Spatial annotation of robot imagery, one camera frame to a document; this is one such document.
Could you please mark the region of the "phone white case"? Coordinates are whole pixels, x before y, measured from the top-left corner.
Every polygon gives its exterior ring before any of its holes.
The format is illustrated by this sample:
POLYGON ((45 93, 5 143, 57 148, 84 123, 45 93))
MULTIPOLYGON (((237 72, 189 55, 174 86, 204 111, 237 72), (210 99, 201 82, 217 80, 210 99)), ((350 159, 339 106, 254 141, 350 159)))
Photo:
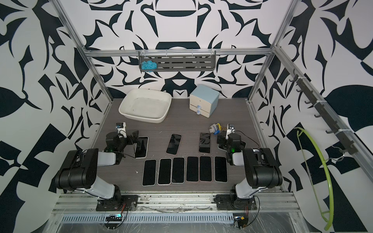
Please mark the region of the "phone white case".
POLYGON ((171 183, 171 176, 172 176, 172 159, 170 158, 160 159, 157 183, 159 185, 168 185, 171 183))

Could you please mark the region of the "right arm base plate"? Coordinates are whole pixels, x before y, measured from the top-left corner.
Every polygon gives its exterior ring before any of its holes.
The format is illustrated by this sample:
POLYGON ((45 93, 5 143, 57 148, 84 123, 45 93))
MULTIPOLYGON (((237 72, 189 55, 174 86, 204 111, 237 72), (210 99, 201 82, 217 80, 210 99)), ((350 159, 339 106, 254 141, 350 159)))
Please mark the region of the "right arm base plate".
POLYGON ((235 195, 218 194, 214 198, 214 203, 218 210, 257 210, 257 204, 254 198, 239 199, 235 195))

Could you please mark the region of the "phone dark case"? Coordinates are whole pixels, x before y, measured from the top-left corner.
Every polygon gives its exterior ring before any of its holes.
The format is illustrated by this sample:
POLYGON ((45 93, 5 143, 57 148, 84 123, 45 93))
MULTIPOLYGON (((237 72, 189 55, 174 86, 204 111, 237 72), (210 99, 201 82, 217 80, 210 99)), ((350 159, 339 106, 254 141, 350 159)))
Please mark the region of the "phone dark case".
POLYGON ((188 157, 186 166, 186 181, 197 182, 199 180, 199 158, 194 156, 188 157))

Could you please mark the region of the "white storage basin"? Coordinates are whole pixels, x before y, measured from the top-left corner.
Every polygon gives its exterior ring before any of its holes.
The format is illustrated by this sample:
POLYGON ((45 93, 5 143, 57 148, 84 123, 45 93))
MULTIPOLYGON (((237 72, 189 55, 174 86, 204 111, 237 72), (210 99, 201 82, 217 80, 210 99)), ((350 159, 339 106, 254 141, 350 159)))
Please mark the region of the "white storage basin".
POLYGON ((122 100, 119 113, 128 119, 161 123, 171 106, 172 96, 167 92, 151 89, 133 89, 122 100))

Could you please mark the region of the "phone grey case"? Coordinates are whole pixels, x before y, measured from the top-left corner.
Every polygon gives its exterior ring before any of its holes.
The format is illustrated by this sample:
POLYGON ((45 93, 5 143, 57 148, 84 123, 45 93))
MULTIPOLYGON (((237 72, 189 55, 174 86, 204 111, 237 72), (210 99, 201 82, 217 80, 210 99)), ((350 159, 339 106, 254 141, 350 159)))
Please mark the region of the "phone grey case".
POLYGON ((184 183, 185 181, 185 158, 173 158, 172 183, 184 183))

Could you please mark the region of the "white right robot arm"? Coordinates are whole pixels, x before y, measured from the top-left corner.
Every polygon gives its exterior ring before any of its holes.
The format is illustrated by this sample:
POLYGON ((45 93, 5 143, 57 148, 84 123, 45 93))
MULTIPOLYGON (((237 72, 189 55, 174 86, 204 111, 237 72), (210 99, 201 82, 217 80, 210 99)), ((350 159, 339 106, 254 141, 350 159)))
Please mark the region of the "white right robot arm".
POLYGON ((226 160, 231 166, 245 169, 245 178, 230 191, 231 203, 251 200, 263 190, 282 185, 283 175, 271 150, 245 148, 233 124, 218 134, 217 143, 226 150, 226 160))

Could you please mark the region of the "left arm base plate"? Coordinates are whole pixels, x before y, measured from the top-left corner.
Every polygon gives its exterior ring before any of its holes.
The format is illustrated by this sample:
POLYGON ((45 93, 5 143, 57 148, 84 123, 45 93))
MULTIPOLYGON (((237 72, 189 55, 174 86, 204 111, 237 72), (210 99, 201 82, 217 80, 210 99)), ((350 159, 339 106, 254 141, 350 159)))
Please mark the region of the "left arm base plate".
POLYGON ((114 199, 98 200, 96 211, 121 211, 123 207, 131 209, 132 207, 137 207, 138 199, 138 195, 122 195, 119 201, 114 199))

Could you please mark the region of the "phone pale blue case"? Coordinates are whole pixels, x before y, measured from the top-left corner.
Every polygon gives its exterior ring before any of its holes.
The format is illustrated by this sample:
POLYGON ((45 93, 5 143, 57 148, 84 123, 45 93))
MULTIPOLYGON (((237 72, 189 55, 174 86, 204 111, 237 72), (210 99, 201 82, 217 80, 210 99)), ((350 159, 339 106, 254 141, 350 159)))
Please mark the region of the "phone pale blue case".
POLYGON ((142 178, 143 186, 155 185, 156 164, 157 164, 156 160, 146 160, 144 162, 144 170, 143 170, 143 178, 142 178))

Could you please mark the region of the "phone pink case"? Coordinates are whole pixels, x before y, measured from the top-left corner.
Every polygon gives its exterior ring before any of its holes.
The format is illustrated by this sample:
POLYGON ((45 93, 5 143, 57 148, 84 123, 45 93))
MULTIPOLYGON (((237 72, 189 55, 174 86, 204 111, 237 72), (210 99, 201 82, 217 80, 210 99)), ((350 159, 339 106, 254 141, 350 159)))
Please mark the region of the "phone pink case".
POLYGON ((226 183, 228 182, 228 172, 227 172, 227 160, 225 157, 216 156, 214 158, 215 166, 215 181, 226 183))
POLYGON ((200 157, 199 176, 202 182, 212 181, 212 159, 209 156, 200 157))
POLYGON ((199 153, 211 152, 211 134, 200 133, 199 135, 199 153))

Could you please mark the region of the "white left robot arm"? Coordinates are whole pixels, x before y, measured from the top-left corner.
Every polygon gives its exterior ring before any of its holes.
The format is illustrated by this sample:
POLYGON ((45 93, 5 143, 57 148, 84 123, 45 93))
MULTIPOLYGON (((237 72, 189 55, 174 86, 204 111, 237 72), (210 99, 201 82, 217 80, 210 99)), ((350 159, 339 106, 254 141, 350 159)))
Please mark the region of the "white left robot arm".
POLYGON ((127 146, 134 146, 139 138, 139 131, 127 133, 124 122, 117 123, 116 130, 106 135, 106 147, 68 152, 54 183, 58 189, 80 191, 99 200, 120 202, 122 200, 117 185, 103 180, 97 175, 98 167, 119 165, 128 155, 123 151, 127 146))

